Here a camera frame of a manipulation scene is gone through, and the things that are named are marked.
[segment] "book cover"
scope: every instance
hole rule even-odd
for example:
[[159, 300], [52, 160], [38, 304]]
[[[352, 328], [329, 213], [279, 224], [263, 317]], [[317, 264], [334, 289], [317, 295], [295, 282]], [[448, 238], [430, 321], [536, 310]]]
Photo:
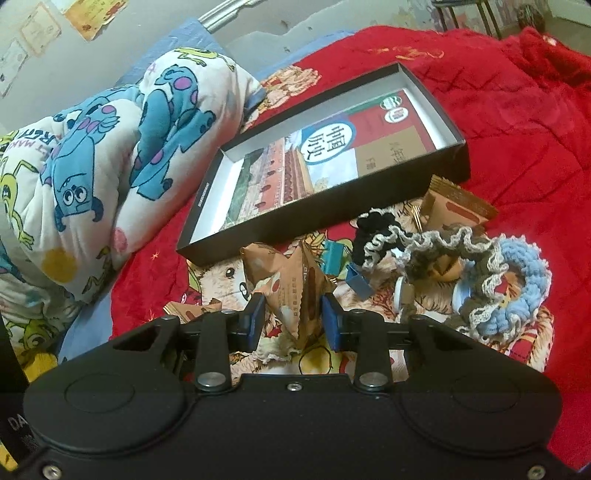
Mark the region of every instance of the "book cover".
[[403, 90], [369, 100], [249, 153], [223, 229], [434, 150]]

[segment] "blue cartoon monster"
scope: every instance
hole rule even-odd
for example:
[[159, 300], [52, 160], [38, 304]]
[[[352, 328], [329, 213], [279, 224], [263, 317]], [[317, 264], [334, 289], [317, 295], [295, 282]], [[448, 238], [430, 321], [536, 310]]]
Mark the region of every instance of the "blue cartoon monster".
[[173, 179], [166, 174], [177, 149], [185, 153], [216, 120], [215, 113], [197, 107], [197, 78], [189, 68], [172, 65], [155, 85], [169, 85], [172, 98], [169, 101], [162, 89], [153, 90], [146, 98], [138, 155], [129, 176], [129, 185], [148, 200], [159, 199], [172, 186]]
[[22, 277], [21, 272], [15, 266], [15, 264], [12, 263], [12, 260], [10, 260], [8, 253], [6, 252], [6, 248], [0, 240], [0, 275], [5, 273], [10, 273], [17, 280], [25, 283], [25, 279]]
[[85, 117], [94, 113], [99, 107], [106, 105], [113, 100], [126, 99], [135, 102], [140, 96], [139, 87], [137, 85], [126, 85], [119, 88], [111, 88], [103, 92], [97, 93], [95, 96], [87, 98], [78, 105], [62, 110], [53, 117], [56, 122], [63, 122], [68, 115], [74, 112], [80, 112], [77, 119], [69, 119], [67, 121], [68, 129], [74, 128], [75, 124], [84, 120]]
[[100, 107], [64, 137], [41, 167], [41, 184], [53, 186], [58, 231], [66, 229], [63, 223], [66, 216], [92, 210], [95, 213], [93, 221], [99, 222], [103, 218], [103, 203], [93, 195], [95, 146], [118, 123], [113, 105]]

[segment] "blue crochet ring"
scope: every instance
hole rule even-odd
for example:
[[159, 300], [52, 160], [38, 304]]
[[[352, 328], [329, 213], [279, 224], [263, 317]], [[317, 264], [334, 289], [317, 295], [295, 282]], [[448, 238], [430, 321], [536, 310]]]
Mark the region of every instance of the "blue crochet ring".
[[506, 307], [499, 307], [490, 320], [476, 326], [482, 336], [492, 336], [511, 329], [511, 316], [517, 315], [522, 322], [531, 321], [540, 308], [550, 288], [551, 274], [546, 261], [540, 258], [540, 250], [528, 244], [524, 238], [502, 238], [501, 252], [509, 267], [517, 267], [524, 277], [521, 294]]

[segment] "black crochet trim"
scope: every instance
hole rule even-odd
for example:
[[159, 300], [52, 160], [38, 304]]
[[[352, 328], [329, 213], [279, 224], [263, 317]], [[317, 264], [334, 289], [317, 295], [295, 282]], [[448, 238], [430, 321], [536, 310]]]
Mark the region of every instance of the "black crochet trim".
[[[392, 212], [369, 212], [367, 216], [357, 219], [357, 232], [353, 240], [353, 253], [351, 254], [351, 260], [355, 265], [363, 265], [365, 262], [365, 244], [371, 242], [379, 233], [386, 236], [391, 234], [390, 225], [395, 225], [403, 230]], [[388, 250], [393, 248], [404, 250], [404, 245], [400, 240], [394, 244], [384, 243], [384, 247], [379, 252], [379, 259], [383, 259]]]

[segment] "crocheted item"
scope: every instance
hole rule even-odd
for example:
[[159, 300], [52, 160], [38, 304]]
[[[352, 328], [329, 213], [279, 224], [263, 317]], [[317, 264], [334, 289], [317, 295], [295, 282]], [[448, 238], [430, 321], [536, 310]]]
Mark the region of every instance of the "crocheted item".
[[[503, 299], [495, 289], [501, 284], [501, 276], [508, 266], [503, 260], [498, 239], [474, 235], [467, 226], [446, 231], [407, 233], [398, 225], [389, 225], [388, 230], [388, 235], [377, 233], [365, 244], [364, 269], [372, 270], [384, 257], [384, 249], [389, 245], [404, 247], [403, 253], [396, 257], [395, 262], [411, 283], [424, 279], [428, 266], [442, 255], [458, 256], [475, 263], [472, 273], [476, 279], [470, 297], [460, 308], [459, 314], [451, 315], [446, 324], [459, 332], [481, 339], [478, 326], [491, 318]], [[414, 313], [414, 305], [406, 305], [402, 308], [401, 321]]]
[[535, 319], [542, 302], [548, 298], [552, 273], [548, 262], [540, 258], [539, 247], [528, 244], [525, 237], [507, 238], [501, 235], [499, 244], [505, 262], [521, 272], [524, 286], [517, 299], [511, 300], [506, 307], [496, 309], [490, 320], [479, 324], [478, 332], [483, 336], [501, 333], [504, 337], [514, 338]]
[[[402, 229], [389, 209], [372, 208], [368, 213], [364, 213], [357, 218], [357, 232], [353, 239], [353, 251], [351, 253], [351, 260], [355, 265], [363, 265], [365, 262], [365, 244], [371, 242], [372, 238], [377, 234], [388, 235], [390, 225]], [[395, 247], [399, 247], [400, 250], [404, 249], [404, 246], [400, 243], [384, 244], [384, 248], [377, 252], [377, 258], [379, 258], [377, 262], [384, 258], [388, 250]]]

